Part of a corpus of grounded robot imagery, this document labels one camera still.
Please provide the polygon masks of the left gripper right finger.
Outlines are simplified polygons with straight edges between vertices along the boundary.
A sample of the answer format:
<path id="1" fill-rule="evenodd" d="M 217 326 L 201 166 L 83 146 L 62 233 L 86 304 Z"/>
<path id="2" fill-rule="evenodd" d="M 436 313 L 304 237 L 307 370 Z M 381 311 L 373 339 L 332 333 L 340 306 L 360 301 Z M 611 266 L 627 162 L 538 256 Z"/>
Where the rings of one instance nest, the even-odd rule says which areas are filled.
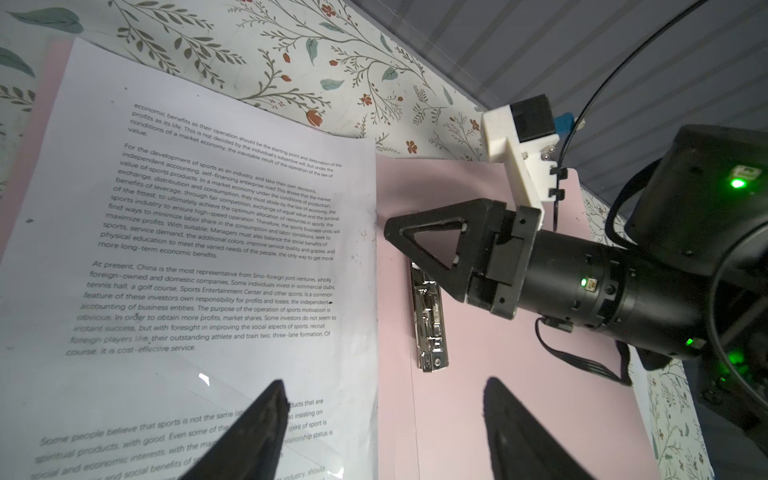
<path id="1" fill-rule="evenodd" d="M 591 477 L 496 377 L 484 388 L 483 413 L 496 480 Z"/>

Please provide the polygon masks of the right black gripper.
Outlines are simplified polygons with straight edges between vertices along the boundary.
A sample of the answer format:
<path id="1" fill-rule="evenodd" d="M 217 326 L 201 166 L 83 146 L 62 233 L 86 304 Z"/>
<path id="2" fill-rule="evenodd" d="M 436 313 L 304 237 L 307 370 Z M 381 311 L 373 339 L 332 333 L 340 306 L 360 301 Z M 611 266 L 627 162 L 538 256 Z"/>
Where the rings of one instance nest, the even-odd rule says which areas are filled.
<path id="1" fill-rule="evenodd" d="M 623 249 L 534 230 L 539 212 L 475 199 L 389 218 L 384 237 L 459 302 L 513 319 L 519 309 L 613 330 L 636 307 L 636 263 Z"/>

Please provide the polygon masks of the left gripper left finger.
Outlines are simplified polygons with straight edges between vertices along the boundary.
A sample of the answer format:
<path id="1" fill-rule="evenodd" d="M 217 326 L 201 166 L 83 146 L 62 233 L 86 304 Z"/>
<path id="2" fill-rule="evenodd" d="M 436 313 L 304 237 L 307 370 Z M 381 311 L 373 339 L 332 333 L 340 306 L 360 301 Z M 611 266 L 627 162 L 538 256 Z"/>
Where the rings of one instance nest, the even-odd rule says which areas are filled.
<path id="1" fill-rule="evenodd" d="M 181 479 L 274 479 L 289 409 L 283 381 L 273 381 Z"/>

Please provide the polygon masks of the pink folder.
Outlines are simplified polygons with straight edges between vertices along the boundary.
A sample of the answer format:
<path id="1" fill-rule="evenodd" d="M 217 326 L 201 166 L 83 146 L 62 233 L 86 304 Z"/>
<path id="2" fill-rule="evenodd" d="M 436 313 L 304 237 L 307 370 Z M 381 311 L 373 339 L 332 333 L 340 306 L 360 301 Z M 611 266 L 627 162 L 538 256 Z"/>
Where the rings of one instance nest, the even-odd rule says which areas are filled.
<path id="1" fill-rule="evenodd" d="M 23 198 L 51 104 L 76 40 L 51 44 L 19 157 L 1 203 Z M 487 479 L 491 475 L 483 390 L 500 379 L 587 470 L 599 478 L 654 479 L 651 444 L 633 393 L 547 355 L 533 316 L 506 321 L 451 298 L 443 301 L 449 365 L 416 363 L 410 266 L 384 239 L 386 219 L 488 197 L 509 199 L 500 165 L 391 159 L 376 153 L 377 475 L 373 479 Z"/>

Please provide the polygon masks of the printed paper sheet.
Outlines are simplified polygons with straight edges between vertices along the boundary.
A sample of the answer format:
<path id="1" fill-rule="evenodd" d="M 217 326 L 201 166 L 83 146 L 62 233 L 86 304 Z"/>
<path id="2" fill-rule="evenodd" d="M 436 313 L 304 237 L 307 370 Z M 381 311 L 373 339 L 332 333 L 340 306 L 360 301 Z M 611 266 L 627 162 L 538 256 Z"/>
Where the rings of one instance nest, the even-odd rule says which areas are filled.
<path id="1" fill-rule="evenodd" d="M 72 43 L 1 260 L 1 475 L 176 479 L 272 382 L 377 475 L 376 152 Z"/>

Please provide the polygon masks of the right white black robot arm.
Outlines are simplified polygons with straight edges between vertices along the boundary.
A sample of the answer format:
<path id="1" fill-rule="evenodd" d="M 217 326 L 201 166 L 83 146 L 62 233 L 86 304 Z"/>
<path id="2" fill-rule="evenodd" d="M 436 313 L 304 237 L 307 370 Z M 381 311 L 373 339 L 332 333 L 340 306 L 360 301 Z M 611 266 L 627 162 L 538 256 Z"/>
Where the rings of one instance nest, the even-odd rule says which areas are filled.
<path id="1" fill-rule="evenodd" d="M 700 363 L 700 397 L 767 445 L 767 135 L 686 125 L 619 194 L 600 244 L 477 199 L 390 218 L 385 238 L 456 300 L 634 347 L 645 368 Z"/>

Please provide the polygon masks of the metal folder clip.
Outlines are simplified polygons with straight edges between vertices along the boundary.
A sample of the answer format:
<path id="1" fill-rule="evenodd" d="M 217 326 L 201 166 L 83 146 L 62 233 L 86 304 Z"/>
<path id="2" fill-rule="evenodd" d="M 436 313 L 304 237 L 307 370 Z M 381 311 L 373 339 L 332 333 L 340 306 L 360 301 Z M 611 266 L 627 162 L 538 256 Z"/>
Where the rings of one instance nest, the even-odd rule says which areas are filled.
<path id="1" fill-rule="evenodd" d="M 433 372 L 449 365 L 441 288 L 415 263 L 410 263 L 410 281 L 417 365 Z"/>

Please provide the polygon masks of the floral table mat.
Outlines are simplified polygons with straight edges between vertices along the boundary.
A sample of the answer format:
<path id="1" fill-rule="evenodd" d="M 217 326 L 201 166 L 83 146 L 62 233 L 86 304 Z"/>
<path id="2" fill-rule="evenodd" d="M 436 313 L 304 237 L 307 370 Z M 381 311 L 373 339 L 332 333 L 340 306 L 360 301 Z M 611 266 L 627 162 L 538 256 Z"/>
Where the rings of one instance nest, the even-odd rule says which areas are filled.
<path id="1" fill-rule="evenodd" d="M 485 157 L 482 107 L 348 1 L 5 1 L 3 178 L 50 42 L 75 37 L 391 157 Z"/>

